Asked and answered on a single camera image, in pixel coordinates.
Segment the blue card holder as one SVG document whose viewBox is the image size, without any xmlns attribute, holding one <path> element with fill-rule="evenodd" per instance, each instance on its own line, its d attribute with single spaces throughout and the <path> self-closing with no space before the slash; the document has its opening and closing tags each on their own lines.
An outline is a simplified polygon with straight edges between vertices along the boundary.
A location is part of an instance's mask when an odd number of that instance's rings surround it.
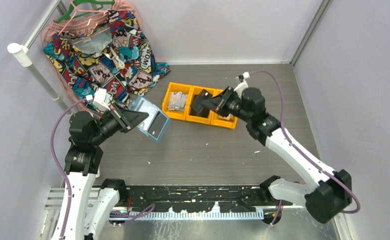
<svg viewBox="0 0 390 240">
<path fill-rule="evenodd" d="M 139 131 L 144 133 L 146 136 L 150 137 L 152 140 L 154 140 L 156 143 L 159 143 L 162 139 L 163 135 L 165 134 L 171 119 L 155 104 L 144 98 L 143 96 L 138 96 L 137 98 L 130 101 L 129 109 L 132 111 L 137 112 L 145 112 L 149 114 L 149 117 L 145 119 L 142 123 L 140 123 L 137 128 Z M 150 127 L 151 123 L 153 122 L 156 114 L 160 112 L 163 113 L 167 117 L 167 122 L 164 125 L 164 128 L 162 129 L 160 135 L 158 138 L 154 138 L 150 133 L 148 133 L 148 128 Z"/>
</svg>

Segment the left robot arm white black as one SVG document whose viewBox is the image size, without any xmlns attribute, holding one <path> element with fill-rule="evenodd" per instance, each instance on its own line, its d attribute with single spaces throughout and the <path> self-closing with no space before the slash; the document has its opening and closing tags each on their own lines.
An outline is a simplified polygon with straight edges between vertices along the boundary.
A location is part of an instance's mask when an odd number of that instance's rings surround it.
<svg viewBox="0 0 390 240">
<path fill-rule="evenodd" d="M 88 210 L 92 187 L 103 151 L 100 145 L 117 132 L 127 133 L 148 118 L 148 113 L 112 105 L 101 118 L 79 111 L 70 118 L 70 148 L 59 170 L 65 191 L 53 240 L 96 240 L 115 206 L 129 198 L 124 180 L 106 179 Z"/>
</svg>

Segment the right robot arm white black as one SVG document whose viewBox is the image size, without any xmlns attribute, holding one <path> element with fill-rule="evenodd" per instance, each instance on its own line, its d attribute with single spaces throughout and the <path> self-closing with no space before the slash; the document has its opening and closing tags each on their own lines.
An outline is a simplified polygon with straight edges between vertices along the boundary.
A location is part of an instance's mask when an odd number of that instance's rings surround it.
<svg viewBox="0 0 390 240">
<path fill-rule="evenodd" d="M 351 175 L 324 164 L 296 141 L 283 123 L 267 112 L 265 98 L 258 88 L 248 87 L 238 95 L 228 87 L 200 103 L 219 116 L 231 114 L 246 122 L 251 137 L 278 154 L 304 180 L 302 184 L 270 177 L 260 192 L 264 204 L 287 201 L 306 208 L 312 218 L 325 224 L 352 203 Z"/>
</svg>

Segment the black cards stack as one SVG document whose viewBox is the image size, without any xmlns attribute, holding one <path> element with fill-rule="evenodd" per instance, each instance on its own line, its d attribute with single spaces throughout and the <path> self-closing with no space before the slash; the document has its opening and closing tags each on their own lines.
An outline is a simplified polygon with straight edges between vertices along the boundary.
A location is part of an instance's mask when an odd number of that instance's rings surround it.
<svg viewBox="0 0 390 240">
<path fill-rule="evenodd" d="M 196 116 L 196 117 L 201 117 L 201 118 L 208 118 L 210 114 L 210 110 L 205 107 L 201 108 L 190 108 L 190 115 L 191 116 Z"/>
</svg>

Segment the tan cards stack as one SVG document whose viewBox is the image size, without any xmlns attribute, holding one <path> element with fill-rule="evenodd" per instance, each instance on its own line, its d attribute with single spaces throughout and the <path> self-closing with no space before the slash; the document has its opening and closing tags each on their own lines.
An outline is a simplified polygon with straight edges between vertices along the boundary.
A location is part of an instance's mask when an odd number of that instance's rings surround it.
<svg viewBox="0 0 390 240">
<path fill-rule="evenodd" d="M 227 116 L 218 116 L 218 119 L 219 120 L 225 120 L 225 121 L 233 121 L 233 119 L 234 119 L 234 116 L 232 115 L 232 114 L 229 114 L 229 115 L 227 115 Z"/>
</svg>

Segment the silver cards stack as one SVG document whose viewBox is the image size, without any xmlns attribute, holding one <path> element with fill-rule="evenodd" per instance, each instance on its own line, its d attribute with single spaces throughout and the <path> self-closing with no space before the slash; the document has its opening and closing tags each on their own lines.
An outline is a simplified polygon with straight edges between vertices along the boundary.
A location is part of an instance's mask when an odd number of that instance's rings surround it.
<svg viewBox="0 0 390 240">
<path fill-rule="evenodd" d="M 174 91 L 170 93 L 167 109 L 170 111 L 182 112 L 185 108 L 188 95 L 182 91 Z"/>
</svg>

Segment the yellow three-compartment bin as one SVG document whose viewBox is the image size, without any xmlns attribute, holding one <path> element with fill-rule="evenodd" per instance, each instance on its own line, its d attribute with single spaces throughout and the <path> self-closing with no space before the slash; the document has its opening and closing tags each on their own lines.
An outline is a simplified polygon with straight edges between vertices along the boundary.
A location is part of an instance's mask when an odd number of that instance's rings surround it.
<svg viewBox="0 0 390 240">
<path fill-rule="evenodd" d="M 238 118 L 233 115 L 221 117 L 204 107 L 201 102 L 214 97 L 223 90 L 170 82 L 162 102 L 162 111 L 170 118 L 235 129 Z"/>
</svg>

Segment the comic print shorts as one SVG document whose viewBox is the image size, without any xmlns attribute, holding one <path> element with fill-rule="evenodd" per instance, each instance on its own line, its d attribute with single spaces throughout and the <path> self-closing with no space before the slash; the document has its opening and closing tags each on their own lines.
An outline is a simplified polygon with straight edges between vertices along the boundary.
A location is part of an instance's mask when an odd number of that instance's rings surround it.
<svg viewBox="0 0 390 240">
<path fill-rule="evenodd" d="M 157 62 L 132 11 L 109 10 L 88 33 L 55 33 L 43 52 L 71 96 L 82 99 L 103 88 L 108 100 L 124 107 L 130 95 L 145 95 L 170 71 Z"/>
</svg>

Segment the pink hanger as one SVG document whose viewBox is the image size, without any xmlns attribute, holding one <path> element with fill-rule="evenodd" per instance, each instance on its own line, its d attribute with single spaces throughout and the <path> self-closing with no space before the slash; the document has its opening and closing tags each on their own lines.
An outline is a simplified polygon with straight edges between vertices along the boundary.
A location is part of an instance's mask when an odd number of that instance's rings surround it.
<svg viewBox="0 0 390 240">
<path fill-rule="evenodd" d="M 73 45 L 81 49 L 94 51 L 102 49 L 112 41 L 110 33 L 109 10 L 89 12 L 87 16 L 72 17 L 70 20 L 52 24 L 51 41 L 59 44 Z"/>
</svg>

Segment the green hanger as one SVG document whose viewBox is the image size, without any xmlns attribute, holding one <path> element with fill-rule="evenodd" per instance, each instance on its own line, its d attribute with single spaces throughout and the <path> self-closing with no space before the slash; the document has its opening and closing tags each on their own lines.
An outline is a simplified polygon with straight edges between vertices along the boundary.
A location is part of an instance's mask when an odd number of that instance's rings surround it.
<svg viewBox="0 0 390 240">
<path fill-rule="evenodd" d="M 103 13 L 106 11 L 105 7 L 112 7 L 115 2 L 114 0 L 72 0 L 65 13 L 54 22 L 59 24 L 91 13 Z"/>
</svg>

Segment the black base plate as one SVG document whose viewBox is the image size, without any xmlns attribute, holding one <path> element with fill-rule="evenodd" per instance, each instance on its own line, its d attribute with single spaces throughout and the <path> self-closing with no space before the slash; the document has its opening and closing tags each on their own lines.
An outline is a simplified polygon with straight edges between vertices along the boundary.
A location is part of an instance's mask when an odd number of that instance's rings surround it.
<svg viewBox="0 0 390 240">
<path fill-rule="evenodd" d="M 207 213 L 215 204 L 220 213 L 253 212 L 260 207 L 276 207 L 278 200 L 258 185 L 130 185 L 112 187 L 119 194 L 118 207 L 140 212 L 154 205 L 152 212 Z"/>
</svg>

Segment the metal clothes rail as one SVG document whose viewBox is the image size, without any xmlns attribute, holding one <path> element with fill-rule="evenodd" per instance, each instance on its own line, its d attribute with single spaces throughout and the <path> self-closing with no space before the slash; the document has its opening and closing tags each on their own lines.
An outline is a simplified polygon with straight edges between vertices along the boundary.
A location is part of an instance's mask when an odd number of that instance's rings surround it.
<svg viewBox="0 0 390 240">
<path fill-rule="evenodd" d="M 63 89 L 53 65 L 43 53 L 42 33 L 53 21 L 65 13 L 67 0 L 18 0 L 17 16 L 13 20 L 15 36 L 8 41 L 11 58 L 29 74 L 30 81 L 41 91 L 47 105 L 37 107 L 37 116 L 47 117 L 43 123 L 52 129 L 58 117 L 72 103 Z"/>
</svg>

